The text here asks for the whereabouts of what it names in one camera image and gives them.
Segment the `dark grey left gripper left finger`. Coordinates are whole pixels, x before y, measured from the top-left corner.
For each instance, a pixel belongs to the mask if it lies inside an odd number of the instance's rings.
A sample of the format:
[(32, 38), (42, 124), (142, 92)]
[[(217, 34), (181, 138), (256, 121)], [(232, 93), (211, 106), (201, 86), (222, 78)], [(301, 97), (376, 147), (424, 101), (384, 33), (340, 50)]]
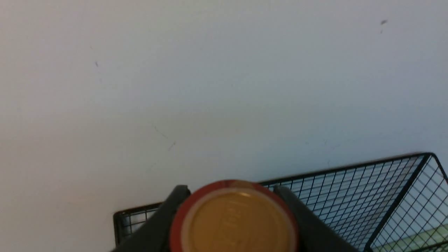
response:
[(169, 252), (169, 235), (175, 214), (191, 195), (177, 185), (164, 202), (115, 212), (113, 252)]

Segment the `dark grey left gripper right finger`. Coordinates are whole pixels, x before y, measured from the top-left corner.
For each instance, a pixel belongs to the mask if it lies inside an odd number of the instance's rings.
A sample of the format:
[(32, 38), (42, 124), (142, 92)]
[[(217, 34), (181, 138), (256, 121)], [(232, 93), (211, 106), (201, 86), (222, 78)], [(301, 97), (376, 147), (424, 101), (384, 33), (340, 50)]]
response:
[(354, 246), (320, 220), (288, 188), (277, 185), (274, 193), (282, 199), (294, 215), (298, 229), (298, 252), (356, 252)]

